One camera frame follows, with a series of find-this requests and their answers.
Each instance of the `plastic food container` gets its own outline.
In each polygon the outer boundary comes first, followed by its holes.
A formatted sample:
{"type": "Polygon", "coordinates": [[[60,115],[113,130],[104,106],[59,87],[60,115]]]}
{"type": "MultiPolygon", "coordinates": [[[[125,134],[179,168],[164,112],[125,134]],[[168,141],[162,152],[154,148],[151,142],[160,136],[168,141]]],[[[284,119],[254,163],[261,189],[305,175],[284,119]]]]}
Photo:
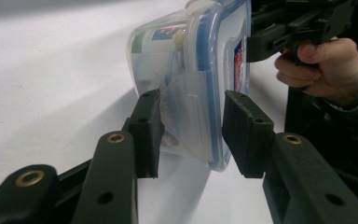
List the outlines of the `plastic food container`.
{"type": "Polygon", "coordinates": [[[250,29],[250,0],[199,0],[131,33],[127,58],[137,94],[161,92],[162,151],[226,169],[225,91],[248,91],[250,29]]]}

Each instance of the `white table surface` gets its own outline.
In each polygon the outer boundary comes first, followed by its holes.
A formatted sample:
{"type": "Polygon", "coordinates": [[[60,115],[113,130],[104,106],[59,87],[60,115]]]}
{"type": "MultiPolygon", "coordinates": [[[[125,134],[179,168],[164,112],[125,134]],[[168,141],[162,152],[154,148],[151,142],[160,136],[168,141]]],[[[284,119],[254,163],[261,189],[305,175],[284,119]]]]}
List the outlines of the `white table surface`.
{"type": "MultiPolygon", "coordinates": [[[[92,157],[101,135],[120,130],[136,103],[130,32],[186,0],[0,0],[0,183],[30,164],[58,173],[92,157]]],[[[274,57],[251,64],[251,97],[281,132],[286,88],[274,57]]],[[[159,178],[140,179],[139,223],[271,223],[261,179],[235,161],[211,172],[166,153],[159,178]]]]}

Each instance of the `white background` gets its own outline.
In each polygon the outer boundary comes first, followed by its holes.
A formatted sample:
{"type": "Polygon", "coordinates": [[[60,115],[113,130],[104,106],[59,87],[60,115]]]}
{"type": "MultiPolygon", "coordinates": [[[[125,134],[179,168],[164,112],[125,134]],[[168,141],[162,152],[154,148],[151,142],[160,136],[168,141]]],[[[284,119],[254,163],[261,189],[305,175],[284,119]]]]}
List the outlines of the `white background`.
{"type": "MultiPolygon", "coordinates": [[[[30,164],[61,174],[89,160],[101,135],[120,130],[137,100],[130,32],[186,2],[0,0],[0,183],[30,164]]],[[[251,64],[250,95],[281,132],[286,88],[274,57],[251,64]]],[[[269,224],[261,185],[233,159],[217,173],[162,153],[159,178],[139,180],[139,222],[269,224]]]]}

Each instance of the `transparent container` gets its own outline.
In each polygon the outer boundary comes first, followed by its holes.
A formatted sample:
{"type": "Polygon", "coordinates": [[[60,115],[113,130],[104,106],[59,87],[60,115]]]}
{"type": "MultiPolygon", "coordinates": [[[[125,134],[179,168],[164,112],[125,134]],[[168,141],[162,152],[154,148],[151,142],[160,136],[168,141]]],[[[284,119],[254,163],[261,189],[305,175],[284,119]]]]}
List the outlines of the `transparent container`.
{"type": "Polygon", "coordinates": [[[198,0],[131,33],[127,58],[137,94],[161,92],[162,151],[226,169],[225,91],[248,91],[250,29],[250,0],[198,0]]]}

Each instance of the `human hand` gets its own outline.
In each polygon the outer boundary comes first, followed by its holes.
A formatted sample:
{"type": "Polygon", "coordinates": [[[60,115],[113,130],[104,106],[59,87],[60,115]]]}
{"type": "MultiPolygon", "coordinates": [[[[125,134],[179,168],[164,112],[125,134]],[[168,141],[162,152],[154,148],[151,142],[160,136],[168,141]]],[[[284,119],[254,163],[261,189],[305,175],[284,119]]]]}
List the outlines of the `human hand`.
{"type": "Polygon", "coordinates": [[[358,50],[348,38],[332,39],[315,46],[310,41],[297,49],[298,59],[318,67],[295,65],[292,53],[286,49],[275,61],[277,79],[294,87],[308,86],[306,94],[323,97],[343,108],[358,105],[358,50]]]}

